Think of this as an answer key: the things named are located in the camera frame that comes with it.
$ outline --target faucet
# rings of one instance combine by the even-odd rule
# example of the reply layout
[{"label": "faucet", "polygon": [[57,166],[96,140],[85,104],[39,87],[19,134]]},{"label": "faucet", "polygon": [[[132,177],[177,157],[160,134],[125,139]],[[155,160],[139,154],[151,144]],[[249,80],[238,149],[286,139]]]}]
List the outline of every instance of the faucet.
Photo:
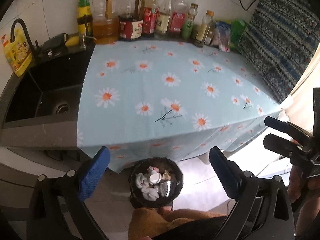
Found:
[{"label": "faucet", "polygon": [[27,42],[28,42],[28,44],[29,44],[29,47],[30,47],[30,50],[31,50],[31,55],[32,55],[34,61],[36,62],[36,64],[39,63],[39,60],[40,60],[40,59],[39,59],[38,54],[39,54],[40,48],[39,48],[39,45],[38,45],[38,41],[36,41],[36,47],[37,47],[37,49],[35,49],[35,48],[33,47],[32,41],[31,41],[31,39],[30,39],[30,36],[29,36],[28,30],[27,30],[26,24],[25,24],[24,21],[23,21],[22,19],[20,19],[20,18],[16,19],[16,20],[13,22],[12,26],[11,26],[10,42],[12,43],[12,42],[15,41],[14,28],[15,28],[15,26],[16,26],[17,23],[20,23],[20,25],[21,25],[21,27],[22,27],[22,29],[23,29],[24,35],[25,35],[25,37],[26,37],[26,39],[27,39]]}]

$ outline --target black kitchen sink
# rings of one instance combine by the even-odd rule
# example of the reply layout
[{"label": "black kitchen sink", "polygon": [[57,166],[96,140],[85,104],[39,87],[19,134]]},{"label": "black kitchen sink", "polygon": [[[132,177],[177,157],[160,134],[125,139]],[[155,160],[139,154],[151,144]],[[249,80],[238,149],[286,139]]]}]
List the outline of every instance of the black kitchen sink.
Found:
[{"label": "black kitchen sink", "polygon": [[42,116],[76,120],[92,51],[68,54],[30,68],[15,91],[5,123]]}]

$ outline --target metal bolt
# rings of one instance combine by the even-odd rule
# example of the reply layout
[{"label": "metal bolt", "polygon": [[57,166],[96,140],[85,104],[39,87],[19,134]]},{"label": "metal bolt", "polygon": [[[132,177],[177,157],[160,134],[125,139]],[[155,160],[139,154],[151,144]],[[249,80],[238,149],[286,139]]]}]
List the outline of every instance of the metal bolt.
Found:
[{"label": "metal bolt", "polygon": [[281,178],[279,175],[276,175],[276,176],[275,176],[275,180],[278,181],[278,182],[281,182],[281,181],[282,181],[282,178]]},{"label": "metal bolt", "polygon": [[43,181],[45,179],[45,176],[44,175],[40,175],[39,177],[38,177],[38,180],[39,181]]},{"label": "metal bolt", "polygon": [[243,174],[247,177],[247,178],[251,178],[253,176],[251,171],[244,171]]},{"label": "metal bolt", "polygon": [[75,174],[76,174],[76,171],[74,171],[74,170],[70,170],[67,172],[68,177],[73,177]]}]

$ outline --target glass bottle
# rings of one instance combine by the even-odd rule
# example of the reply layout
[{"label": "glass bottle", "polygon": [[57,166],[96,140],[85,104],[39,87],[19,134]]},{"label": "glass bottle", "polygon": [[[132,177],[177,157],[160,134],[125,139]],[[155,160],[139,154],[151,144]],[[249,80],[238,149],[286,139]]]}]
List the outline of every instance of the glass bottle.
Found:
[{"label": "glass bottle", "polygon": [[92,36],[92,13],[89,0],[79,0],[77,23],[80,35]]},{"label": "glass bottle", "polygon": [[172,0],[164,0],[159,7],[156,21],[155,38],[163,40],[167,34],[167,29],[172,11]]},{"label": "glass bottle", "polygon": [[187,11],[188,6],[185,4],[185,0],[178,0],[174,5],[171,22],[169,24],[170,38],[179,38]]},{"label": "glass bottle", "polygon": [[142,34],[153,36],[156,27],[159,5],[157,0],[146,0],[143,12]]},{"label": "glass bottle", "polygon": [[119,16],[119,37],[133,41],[141,36],[144,0],[128,0],[124,13]]},{"label": "glass bottle", "polygon": [[96,44],[109,44],[118,40],[119,18],[114,0],[93,0],[93,36]]},{"label": "glass bottle", "polygon": [[194,44],[196,46],[203,47],[204,40],[207,37],[213,15],[214,15],[214,12],[207,10],[207,13],[202,19],[201,27],[194,41]]},{"label": "glass bottle", "polygon": [[195,21],[195,17],[198,14],[198,5],[195,3],[191,3],[190,9],[188,10],[188,15],[182,25],[181,30],[181,38],[187,40],[190,38],[193,28],[193,23]]}]

